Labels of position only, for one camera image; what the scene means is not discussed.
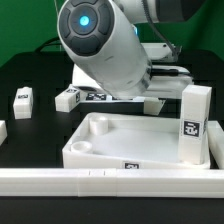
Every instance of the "blue light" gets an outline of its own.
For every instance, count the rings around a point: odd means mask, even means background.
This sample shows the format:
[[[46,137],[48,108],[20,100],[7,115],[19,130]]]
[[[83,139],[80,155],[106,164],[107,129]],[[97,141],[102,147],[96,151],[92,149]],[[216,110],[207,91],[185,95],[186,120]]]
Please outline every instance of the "blue light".
[[[89,24],[89,17],[88,16],[82,16],[79,20],[79,23],[81,26],[87,26]]]
[[[135,31],[136,36],[138,36],[138,28],[137,27],[134,27],[134,31]]]

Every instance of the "black sticker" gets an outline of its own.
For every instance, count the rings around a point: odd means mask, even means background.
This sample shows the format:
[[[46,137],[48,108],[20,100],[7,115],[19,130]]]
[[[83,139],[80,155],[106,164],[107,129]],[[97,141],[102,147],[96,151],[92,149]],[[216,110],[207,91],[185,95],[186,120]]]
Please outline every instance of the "black sticker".
[[[18,99],[27,99],[28,98],[28,95],[19,95],[18,96]]]
[[[206,129],[207,129],[207,123],[208,123],[208,118],[206,117],[205,121],[204,121],[204,130],[203,130],[203,134],[205,133]]]
[[[139,163],[124,163],[125,169],[139,169],[140,165]]]
[[[76,103],[80,101],[80,92],[76,94]]]
[[[77,90],[76,90],[76,89],[68,89],[66,92],[67,92],[67,93],[76,93]]]
[[[107,99],[107,96],[105,94],[101,93],[89,93],[86,97],[86,100],[95,100],[95,101],[105,101]]]
[[[200,123],[192,121],[184,121],[184,135],[199,138]]]

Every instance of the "white plastic block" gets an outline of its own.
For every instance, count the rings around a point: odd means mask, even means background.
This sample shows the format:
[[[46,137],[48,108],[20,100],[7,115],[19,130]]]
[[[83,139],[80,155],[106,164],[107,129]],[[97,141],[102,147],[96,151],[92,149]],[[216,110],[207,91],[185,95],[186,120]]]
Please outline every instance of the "white plastic block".
[[[6,137],[7,137],[7,130],[5,121],[0,121],[0,145],[3,143]]]
[[[208,124],[209,148],[219,169],[224,169],[224,132],[217,121]]]
[[[210,99],[211,87],[189,85],[183,91],[178,146],[181,162],[204,163]]]
[[[33,90],[24,87],[17,90],[13,104],[15,119],[28,119],[32,116]]]
[[[79,196],[116,196],[116,169],[86,169],[78,178]]]
[[[73,110],[86,94],[83,91],[76,89],[73,85],[55,97],[56,111],[69,113]]]
[[[157,116],[163,105],[165,100],[159,100],[154,97],[146,97],[144,100],[144,114],[151,114]]]

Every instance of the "white box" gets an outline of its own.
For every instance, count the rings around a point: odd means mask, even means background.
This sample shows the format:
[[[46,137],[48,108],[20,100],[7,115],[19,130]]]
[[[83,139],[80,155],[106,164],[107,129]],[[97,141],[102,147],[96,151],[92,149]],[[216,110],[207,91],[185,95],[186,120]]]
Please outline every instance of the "white box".
[[[0,121],[0,145],[7,137],[5,121]]]
[[[62,150],[64,168],[209,169],[179,162],[179,119],[90,113]]]
[[[189,85],[183,91],[178,150],[181,162],[204,163],[211,89]]]
[[[56,111],[69,113],[78,106],[85,96],[85,93],[76,89],[73,85],[69,85],[65,91],[55,97]]]
[[[24,87],[17,90],[13,108],[15,119],[31,118],[33,109],[32,88]]]

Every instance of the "cable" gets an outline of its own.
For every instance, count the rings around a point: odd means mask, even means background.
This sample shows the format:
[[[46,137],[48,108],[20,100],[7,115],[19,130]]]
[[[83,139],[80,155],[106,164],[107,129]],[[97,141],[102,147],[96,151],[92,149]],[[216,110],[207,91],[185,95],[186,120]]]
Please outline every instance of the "cable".
[[[56,10],[56,13],[57,13],[57,17],[58,17],[58,14],[59,14],[59,10],[58,10],[58,4],[57,4],[57,0],[54,0],[54,6],[55,6],[55,10]]]
[[[150,13],[149,13],[149,6],[148,6],[148,2],[147,0],[141,0],[142,1],[142,5],[143,5],[143,8],[144,8],[144,12],[145,12],[145,16],[146,16],[146,19],[148,21],[148,25],[150,26],[150,28],[153,30],[153,32],[162,40],[164,41],[167,46],[170,48],[170,50],[172,51],[172,54],[173,54],[173,57],[174,57],[174,60],[175,62],[178,60],[178,51],[176,50],[175,47],[173,47],[173,45],[170,43],[170,41],[168,39],[166,39],[160,32],[159,30],[155,27],[152,19],[151,19],[151,16],[150,16]]]
[[[53,43],[59,41],[59,37],[54,37],[48,41],[46,41],[45,43],[43,43],[41,46],[39,46],[36,50],[35,53],[40,53],[45,47],[47,46],[53,46],[53,45],[61,45],[61,43]]]

